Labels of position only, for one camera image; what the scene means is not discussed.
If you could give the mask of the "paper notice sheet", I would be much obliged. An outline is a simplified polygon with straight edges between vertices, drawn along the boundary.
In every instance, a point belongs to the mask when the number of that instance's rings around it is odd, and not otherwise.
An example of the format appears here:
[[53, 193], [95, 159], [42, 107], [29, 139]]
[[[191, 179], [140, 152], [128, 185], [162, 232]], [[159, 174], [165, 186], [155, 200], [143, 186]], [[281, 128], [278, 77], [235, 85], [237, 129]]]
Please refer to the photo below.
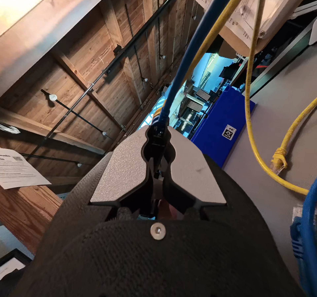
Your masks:
[[0, 149], [0, 185], [3, 189], [51, 185], [18, 152]]

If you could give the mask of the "instruction sheet stand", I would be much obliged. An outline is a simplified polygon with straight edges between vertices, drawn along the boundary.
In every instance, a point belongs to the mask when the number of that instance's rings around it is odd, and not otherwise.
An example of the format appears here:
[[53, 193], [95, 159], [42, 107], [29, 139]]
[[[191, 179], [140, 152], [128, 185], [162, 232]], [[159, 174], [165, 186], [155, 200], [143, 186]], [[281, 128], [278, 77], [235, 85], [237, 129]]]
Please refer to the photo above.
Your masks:
[[[207, 10], [212, 0], [195, 0]], [[261, 51], [303, 0], [265, 0], [256, 53]], [[258, 0], [242, 0], [221, 29], [221, 37], [240, 55], [249, 55]]]

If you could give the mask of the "blue plastic bin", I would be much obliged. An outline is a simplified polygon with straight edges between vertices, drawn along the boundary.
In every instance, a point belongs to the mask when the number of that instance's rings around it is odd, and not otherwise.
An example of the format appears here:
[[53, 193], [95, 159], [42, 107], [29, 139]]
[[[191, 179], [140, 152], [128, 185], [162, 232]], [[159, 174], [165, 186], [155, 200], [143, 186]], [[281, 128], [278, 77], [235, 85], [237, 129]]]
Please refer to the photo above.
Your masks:
[[245, 125], [245, 97], [227, 86], [191, 142], [222, 168]]

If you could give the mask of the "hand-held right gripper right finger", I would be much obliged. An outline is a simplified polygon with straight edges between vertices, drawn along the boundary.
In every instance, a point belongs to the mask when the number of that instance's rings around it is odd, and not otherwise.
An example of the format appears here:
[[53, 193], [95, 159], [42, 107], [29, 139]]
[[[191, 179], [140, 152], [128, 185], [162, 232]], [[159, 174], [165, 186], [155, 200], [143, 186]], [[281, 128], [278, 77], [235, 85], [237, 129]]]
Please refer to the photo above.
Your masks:
[[227, 201], [201, 150], [171, 126], [167, 132], [164, 198], [173, 207], [225, 206]]

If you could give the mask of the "black network splitter box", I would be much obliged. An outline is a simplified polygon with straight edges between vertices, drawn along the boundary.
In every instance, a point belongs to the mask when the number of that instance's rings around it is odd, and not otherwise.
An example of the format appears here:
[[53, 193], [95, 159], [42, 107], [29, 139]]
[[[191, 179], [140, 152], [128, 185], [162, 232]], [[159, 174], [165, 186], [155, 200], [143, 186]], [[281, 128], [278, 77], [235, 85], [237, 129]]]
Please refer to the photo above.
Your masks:
[[149, 142], [146, 145], [144, 153], [149, 162], [153, 178], [159, 179], [161, 172], [159, 166], [161, 165], [166, 146], [171, 139], [171, 134], [167, 127], [161, 131], [157, 126], [151, 125], [147, 132], [147, 136], [149, 138]]

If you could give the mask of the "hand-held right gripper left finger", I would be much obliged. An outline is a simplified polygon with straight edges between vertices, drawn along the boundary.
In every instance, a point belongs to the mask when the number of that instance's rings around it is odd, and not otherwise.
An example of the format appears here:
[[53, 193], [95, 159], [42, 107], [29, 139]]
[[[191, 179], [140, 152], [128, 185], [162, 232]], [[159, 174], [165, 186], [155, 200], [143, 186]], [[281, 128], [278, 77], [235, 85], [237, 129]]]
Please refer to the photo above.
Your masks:
[[140, 128], [113, 151], [91, 197], [91, 204], [122, 205], [128, 196], [146, 183], [149, 170], [142, 150], [148, 141], [148, 129], [149, 126]]

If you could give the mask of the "grey desk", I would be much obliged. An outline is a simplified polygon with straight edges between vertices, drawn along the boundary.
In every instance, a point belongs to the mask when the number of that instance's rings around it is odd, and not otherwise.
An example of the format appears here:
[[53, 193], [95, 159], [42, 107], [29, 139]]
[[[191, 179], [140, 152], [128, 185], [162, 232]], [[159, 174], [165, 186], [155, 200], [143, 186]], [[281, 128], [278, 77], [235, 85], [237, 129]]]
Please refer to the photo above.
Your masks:
[[[309, 45], [314, 18], [252, 83], [250, 98], [256, 103], [252, 129], [264, 162], [271, 159], [296, 117], [316, 98], [316, 43]], [[316, 179], [316, 110], [303, 121], [290, 142], [287, 169], [280, 177], [309, 189]], [[254, 202], [274, 237], [280, 255], [299, 283], [299, 271], [290, 236], [293, 209], [299, 212], [304, 195], [292, 192], [263, 171], [252, 152], [246, 129], [229, 154], [224, 170]]]

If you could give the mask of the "wooden post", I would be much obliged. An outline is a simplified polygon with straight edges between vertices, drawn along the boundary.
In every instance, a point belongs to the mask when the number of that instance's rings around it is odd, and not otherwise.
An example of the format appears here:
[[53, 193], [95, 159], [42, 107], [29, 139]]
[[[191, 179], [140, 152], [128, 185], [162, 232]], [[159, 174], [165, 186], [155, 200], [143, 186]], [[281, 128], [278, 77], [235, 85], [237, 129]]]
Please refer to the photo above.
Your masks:
[[0, 187], [1, 223], [33, 255], [61, 204], [47, 186]]

